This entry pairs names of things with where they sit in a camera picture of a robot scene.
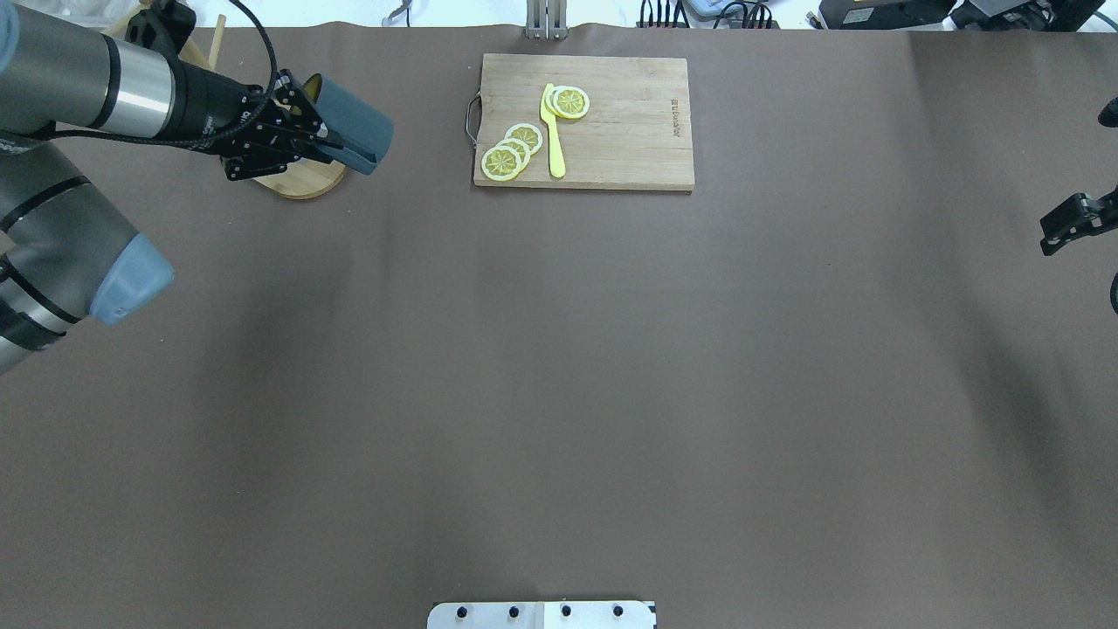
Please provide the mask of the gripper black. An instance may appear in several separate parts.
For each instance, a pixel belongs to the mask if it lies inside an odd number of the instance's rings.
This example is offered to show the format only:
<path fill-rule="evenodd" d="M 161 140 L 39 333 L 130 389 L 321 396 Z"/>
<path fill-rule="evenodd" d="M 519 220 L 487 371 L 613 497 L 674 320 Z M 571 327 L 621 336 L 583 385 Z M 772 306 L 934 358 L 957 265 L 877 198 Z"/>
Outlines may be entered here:
<path fill-rule="evenodd" d="M 200 154 L 219 156 L 226 175 L 239 182 L 287 171 L 291 163 L 339 162 L 358 174 L 379 166 L 375 150 L 337 132 L 319 136 L 323 120 L 312 97 L 287 69 L 280 69 L 271 96 L 199 66 L 179 72 L 179 139 Z"/>

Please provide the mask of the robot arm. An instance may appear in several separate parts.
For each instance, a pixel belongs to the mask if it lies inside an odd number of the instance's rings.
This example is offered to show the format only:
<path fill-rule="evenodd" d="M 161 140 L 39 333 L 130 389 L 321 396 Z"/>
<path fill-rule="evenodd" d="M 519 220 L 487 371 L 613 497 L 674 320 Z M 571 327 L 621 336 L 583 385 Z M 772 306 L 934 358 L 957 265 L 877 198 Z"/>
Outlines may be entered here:
<path fill-rule="evenodd" d="M 218 158 L 233 182 L 303 161 L 363 175 L 383 162 L 391 120 L 322 74 L 300 80 L 280 68 L 259 18 L 236 8 L 265 47 L 262 85 L 184 60 L 197 16 L 183 1 L 141 4 L 119 37 L 4 1 L 3 371 L 83 320 L 116 325 L 176 278 L 57 141 L 184 149 Z"/>

